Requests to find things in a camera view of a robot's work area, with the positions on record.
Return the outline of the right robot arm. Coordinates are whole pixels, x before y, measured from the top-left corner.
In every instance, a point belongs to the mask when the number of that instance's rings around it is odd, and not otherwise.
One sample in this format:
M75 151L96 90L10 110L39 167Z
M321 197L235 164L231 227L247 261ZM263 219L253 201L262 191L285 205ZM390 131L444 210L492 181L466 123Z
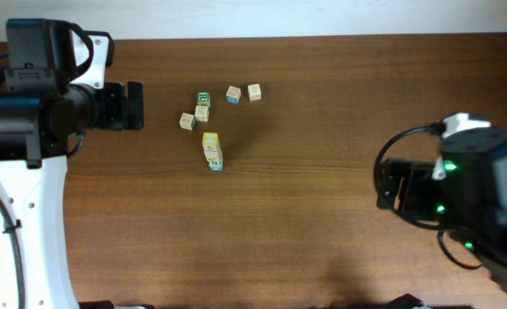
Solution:
M460 242L507 293L507 132L498 127L442 137L443 178L434 165L386 157L405 136L438 134L442 126L412 128L384 144L373 167L377 206L407 223Z

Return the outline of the wooden block blue edge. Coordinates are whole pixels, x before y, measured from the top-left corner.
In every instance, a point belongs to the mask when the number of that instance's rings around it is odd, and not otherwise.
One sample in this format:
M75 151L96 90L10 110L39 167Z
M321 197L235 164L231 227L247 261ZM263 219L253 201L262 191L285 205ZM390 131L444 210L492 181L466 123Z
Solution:
M205 154L207 161L222 161L223 160L222 151L220 149L216 149L214 151L211 151L211 150L205 151L204 154Z

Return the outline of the small wooden block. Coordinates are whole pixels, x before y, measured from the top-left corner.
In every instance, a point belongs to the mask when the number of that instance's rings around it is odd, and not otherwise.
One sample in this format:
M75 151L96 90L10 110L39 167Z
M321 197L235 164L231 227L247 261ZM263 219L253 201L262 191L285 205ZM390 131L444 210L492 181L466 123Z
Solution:
M220 149L219 136L215 132L204 132L202 136L202 147L206 152L215 152Z

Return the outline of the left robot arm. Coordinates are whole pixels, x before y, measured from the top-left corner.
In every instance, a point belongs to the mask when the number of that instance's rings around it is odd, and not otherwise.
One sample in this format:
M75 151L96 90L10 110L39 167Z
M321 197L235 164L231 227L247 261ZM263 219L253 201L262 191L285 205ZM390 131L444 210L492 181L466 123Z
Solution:
M0 307L80 308L66 253L69 158L91 130L140 130L143 86L107 82L106 32L10 19L0 68ZM75 138L76 145L70 145Z

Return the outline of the wooden block green side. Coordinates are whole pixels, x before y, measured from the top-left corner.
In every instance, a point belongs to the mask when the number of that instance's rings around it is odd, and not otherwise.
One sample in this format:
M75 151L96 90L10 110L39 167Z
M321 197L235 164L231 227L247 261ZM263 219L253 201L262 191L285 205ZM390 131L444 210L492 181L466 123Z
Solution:
M223 166L223 160L208 160L208 165L210 167L222 167Z

